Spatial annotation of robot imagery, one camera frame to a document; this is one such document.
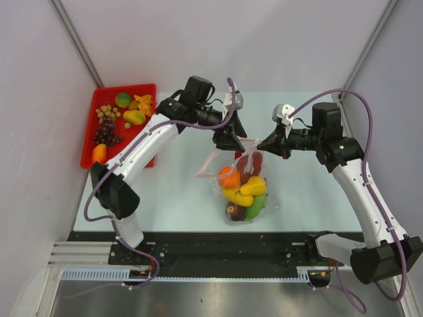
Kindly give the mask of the red toy lobster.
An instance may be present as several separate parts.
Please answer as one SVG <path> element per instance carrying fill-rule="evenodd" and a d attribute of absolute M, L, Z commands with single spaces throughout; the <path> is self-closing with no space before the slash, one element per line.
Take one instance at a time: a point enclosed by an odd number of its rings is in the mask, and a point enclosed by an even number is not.
<path fill-rule="evenodd" d="M 252 154 L 235 153 L 236 169 L 241 175 L 241 185 L 248 182 L 251 176 L 259 176 L 262 171 L 263 155 L 260 151 Z"/>

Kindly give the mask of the toy orange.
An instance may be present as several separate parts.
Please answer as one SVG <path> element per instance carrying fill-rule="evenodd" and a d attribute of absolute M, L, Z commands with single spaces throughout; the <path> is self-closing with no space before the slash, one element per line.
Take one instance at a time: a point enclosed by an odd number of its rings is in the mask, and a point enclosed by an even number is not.
<path fill-rule="evenodd" d="M 219 185 L 224 189 L 236 188 L 241 184 L 241 173 L 232 166 L 226 166 L 219 171 Z"/>

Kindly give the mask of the clear zip top bag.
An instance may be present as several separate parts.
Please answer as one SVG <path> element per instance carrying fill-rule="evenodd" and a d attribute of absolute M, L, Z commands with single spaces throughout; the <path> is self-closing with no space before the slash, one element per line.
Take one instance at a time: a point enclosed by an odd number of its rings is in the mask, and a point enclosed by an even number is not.
<path fill-rule="evenodd" d="M 282 209 L 259 139 L 242 139 L 245 152 L 214 149 L 197 173 L 209 181 L 227 222 L 253 223 Z"/>

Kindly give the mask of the yellow toy pepper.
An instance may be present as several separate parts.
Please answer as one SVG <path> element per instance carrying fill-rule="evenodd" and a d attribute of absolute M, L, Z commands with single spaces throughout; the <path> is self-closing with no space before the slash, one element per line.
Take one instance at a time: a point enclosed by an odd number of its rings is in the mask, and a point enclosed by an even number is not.
<path fill-rule="evenodd" d="M 239 189 L 242 195 L 262 195 L 266 193 L 266 180 L 260 176 L 251 176 Z"/>

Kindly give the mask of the green toy vegetable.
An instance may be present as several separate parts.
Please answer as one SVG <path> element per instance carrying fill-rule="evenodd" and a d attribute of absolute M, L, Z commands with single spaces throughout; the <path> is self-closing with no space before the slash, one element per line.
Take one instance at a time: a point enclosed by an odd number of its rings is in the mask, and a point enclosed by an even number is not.
<path fill-rule="evenodd" d="M 247 208 L 244 221 L 251 221 L 258 217 L 264 206 L 266 205 L 267 195 L 257 195 L 254 197 L 253 204 Z"/>

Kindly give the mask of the dark red toy fruit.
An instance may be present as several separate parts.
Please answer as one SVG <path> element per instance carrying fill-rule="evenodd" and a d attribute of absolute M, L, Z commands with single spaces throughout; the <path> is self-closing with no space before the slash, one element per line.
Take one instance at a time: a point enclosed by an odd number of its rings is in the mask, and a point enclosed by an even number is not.
<path fill-rule="evenodd" d="M 233 202 L 228 202 L 225 208 L 227 216 L 231 221 L 244 221 L 246 210 L 246 207 L 237 205 Z"/>

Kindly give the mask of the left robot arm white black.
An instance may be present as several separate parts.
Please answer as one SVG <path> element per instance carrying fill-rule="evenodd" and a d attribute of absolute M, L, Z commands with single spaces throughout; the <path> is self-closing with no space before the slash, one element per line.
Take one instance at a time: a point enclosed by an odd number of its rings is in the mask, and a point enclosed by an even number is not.
<path fill-rule="evenodd" d="M 209 97 L 214 85 L 207 79 L 191 76 L 184 89 L 174 92 L 156 107 L 159 123 L 143 129 L 119 154 L 107 163 L 96 162 L 90 169 L 93 190 L 89 199 L 97 198 L 106 209 L 118 242 L 124 245 L 123 256 L 132 264 L 145 259 L 144 235 L 135 215 L 140 204 L 132 189 L 135 177 L 159 150 L 178 137 L 185 128 L 210 130 L 215 147 L 222 151 L 243 153 L 241 139 L 247 136 L 238 111 L 243 107 L 242 94 L 231 78 L 223 109 L 214 110 Z"/>

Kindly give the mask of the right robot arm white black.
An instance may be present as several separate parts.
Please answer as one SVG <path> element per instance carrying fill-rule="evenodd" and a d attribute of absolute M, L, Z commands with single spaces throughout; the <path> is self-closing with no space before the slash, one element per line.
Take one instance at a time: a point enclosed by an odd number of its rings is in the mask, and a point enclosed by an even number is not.
<path fill-rule="evenodd" d="M 422 254 L 422 239 L 411 237 L 390 212 L 373 183 L 364 152 L 356 139 L 345 137 L 340 108 L 332 102 L 312 107 L 312 125 L 294 129 L 294 107 L 279 104 L 272 119 L 275 130 L 258 150 L 288 159 L 293 150 L 313 151 L 343 189 L 361 226 L 360 243 L 322 231 L 307 237 L 305 258 L 313 265 L 331 258 L 350 266 L 365 284 L 408 273 Z"/>

